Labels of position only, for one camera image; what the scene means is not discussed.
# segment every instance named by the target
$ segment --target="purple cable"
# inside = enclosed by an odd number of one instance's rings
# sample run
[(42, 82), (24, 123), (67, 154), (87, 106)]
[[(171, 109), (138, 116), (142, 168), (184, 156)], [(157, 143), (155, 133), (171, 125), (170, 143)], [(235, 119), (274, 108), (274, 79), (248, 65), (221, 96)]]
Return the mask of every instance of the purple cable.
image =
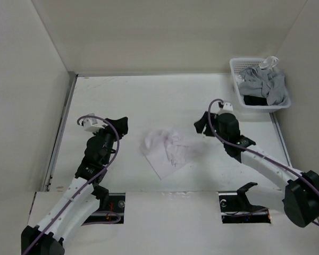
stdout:
[[(97, 173), (94, 177), (92, 177), (91, 179), (89, 179), (80, 189), (78, 189), (78, 191), (72, 196), (72, 199), (74, 199), (87, 185), (89, 185), (95, 178), (99, 177), (102, 174), (105, 174), (107, 168), (111, 165), (111, 163), (115, 160), (117, 153), (119, 151), (119, 135), (117, 130), (115, 129), (115, 127), (107, 120), (98, 117), (98, 116), (93, 116), (93, 115), (85, 115), (85, 116), (81, 116), (79, 119), (77, 119), (77, 124), (80, 125), (80, 121), (83, 118), (95, 118), (97, 120), (103, 121), (105, 124), (109, 125), (112, 129), (112, 131), (115, 133), (116, 135), (116, 140), (117, 140), (117, 147), (116, 147), (116, 152), (113, 155), (112, 159), (110, 160), (110, 162), (102, 169), (100, 170), (99, 173)], [(45, 227), (45, 229), (34, 239), (34, 241), (30, 244), (30, 246), (27, 247), (27, 249), (23, 252), (22, 255), (27, 255), (30, 250), (33, 248), (33, 246), (40, 240), (40, 238), (43, 236), (43, 234), (45, 234), (45, 232), (53, 225), (53, 223), (55, 223), (57, 221), (57, 219), (59, 218), (59, 216), (61, 216), (61, 214), (64, 212), (64, 210), (70, 205), (72, 201), (69, 200), (65, 206), (58, 212), (58, 214), (53, 218), (53, 220), (51, 220), (51, 222)]]
[(89, 223), (84, 223), (82, 226), (89, 226), (89, 225), (96, 225), (96, 224), (116, 224), (121, 221), (122, 217), (113, 211), (97, 211), (96, 213), (102, 213), (102, 214), (114, 214), (117, 217), (117, 220), (113, 220), (111, 222), (89, 222)]
[[(219, 135), (215, 132), (215, 130), (214, 130), (214, 127), (213, 127), (213, 124), (212, 124), (212, 118), (211, 118), (212, 106), (213, 106), (213, 104), (214, 104), (215, 102), (217, 102), (217, 101), (219, 101), (219, 102), (221, 102), (222, 104), (224, 104), (224, 101), (223, 101), (222, 99), (217, 98), (217, 99), (214, 99), (213, 101), (211, 101), (211, 103), (209, 104), (209, 107), (208, 107), (208, 123), (209, 123), (209, 127), (211, 128), (211, 130), (212, 130), (212, 132), (213, 132), (213, 135), (214, 135), (217, 139), (219, 139), (222, 143), (225, 143), (226, 145), (230, 145), (230, 146), (233, 146), (233, 147), (235, 147), (235, 148), (248, 151), (248, 152), (250, 152), (250, 153), (252, 153), (252, 154), (255, 154), (255, 155), (257, 155), (257, 156), (259, 156), (259, 157), (261, 157), (261, 158), (264, 158), (265, 160), (267, 160), (268, 162), (270, 162), (270, 163), (272, 163), (272, 164), (274, 164), (274, 165), (276, 165), (276, 166), (279, 166), (279, 167), (285, 169), (286, 171), (288, 171), (288, 172), (292, 173), (293, 175), (297, 176), (298, 178), (300, 178), (300, 179), (301, 179), (307, 186), (309, 186), (310, 189), (319, 197), (319, 191), (318, 191), (308, 180), (306, 180), (305, 178), (303, 178), (301, 175), (299, 175), (298, 173), (296, 173), (295, 171), (293, 171), (293, 170), (290, 169), (289, 167), (287, 167), (287, 166), (285, 166), (285, 165), (282, 165), (281, 163), (279, 163), (279, 162), (277, 162), (277, 161), (275, 161), (275, 160), (273, 160), (273, 159), (271, 159), (271, 158), (267, 158), (267, 157), (265, 157), (264, 155), (262, 155), (261, 153), (259, 153), (259, 152), (257, 152), (257, 151), (254, 151), (254, 150), (248, 149), (248, 148), (246, 148), (246, 147), (242, 147), (242, 146), (239, 146), (239, 145), (237, 145), (237, 144), (233, 144), (233, 143), (231, 143), (231, 142), (228, 142), (228, 141), (224, 140), (221, 136), (219, 136)], [(251, 212), (250, 215), (251, 215), (251, 214), (254, 214), (254, 213), (258, 213), (258, 212), (261, 211), (261, 210), (258, 210), (258, 211), (255, 211), (255, 212)], [(247, 215), (247, 214), (233, 215), (233, 216), (237, 216), (237, 217), (238, 217), (238, 216), (246, 216), (246, 215)]]

